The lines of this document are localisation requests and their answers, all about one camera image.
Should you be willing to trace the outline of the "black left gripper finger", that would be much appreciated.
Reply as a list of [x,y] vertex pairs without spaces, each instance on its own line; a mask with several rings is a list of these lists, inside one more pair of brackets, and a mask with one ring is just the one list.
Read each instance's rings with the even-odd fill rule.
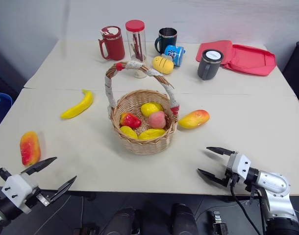
[[74,181],[76,180],[77,176],[74,176],[70,180],[68,180],[66,183],[64,183],[61,187],[58,188],[57,192],[50,198],[51,202],[57,201],[62,195],[64,195],[69,188],[72,186]]
[[28,175],[31,175],[33,173],[39,172],[42,169],[46,168],[49,164],[51,164],[56,159],[57,159],[57,157],[52,157],[52,158],[48,158],[48,159],[39,161],[39,162],[31,165],[30,167],[28,167],[24,171],[22,171],[22,173],[26,173]]

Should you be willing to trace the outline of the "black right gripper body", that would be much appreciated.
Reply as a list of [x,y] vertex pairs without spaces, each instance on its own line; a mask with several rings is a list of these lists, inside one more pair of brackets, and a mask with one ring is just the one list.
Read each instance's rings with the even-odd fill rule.
[[239,175],[237,173],[232,172],[229,169],[225,171],[225,178],[224,178],[224,186],[227,187],[235,187],[236,183],[239,181]]

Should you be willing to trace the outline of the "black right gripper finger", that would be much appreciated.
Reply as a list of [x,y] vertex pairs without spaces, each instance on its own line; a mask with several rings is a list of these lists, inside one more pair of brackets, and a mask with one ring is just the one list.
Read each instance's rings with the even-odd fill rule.
[[227,187],[228,183],[229,183],[229,180],[230,180],[230,173],[228,171],[225,172],[225,177],[220,179],[220,178],[217,178],[214,174],[208,172],[208,171],[205,171],[205,170],[202,170],[202,169],[197,169],[198,173],[201,175],[201,176],[204,176],[205,178],[207,178],[208,180],[211,180],[215,183],[218,183],[224,187]]
[[212,152],[215,152],[217,154],[220,154],[220,155],[231,156],[232,154],[236,154],[235,151],[231,151],[231,150],[228,150],[228,149],[225,149],[225,148],[222,148],[222,147],[207,147],[206,149],[208,149]]

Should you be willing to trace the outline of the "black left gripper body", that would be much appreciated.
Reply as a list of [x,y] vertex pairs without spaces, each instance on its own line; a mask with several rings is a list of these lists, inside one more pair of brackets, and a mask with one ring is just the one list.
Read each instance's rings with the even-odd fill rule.
[[37,203],[41,203],[42,205],[49,205],[52,203],[50,197],[48,195],[45,196],[45,192],[39,187],[34,189],[25,201],[26,205],[37,205]]

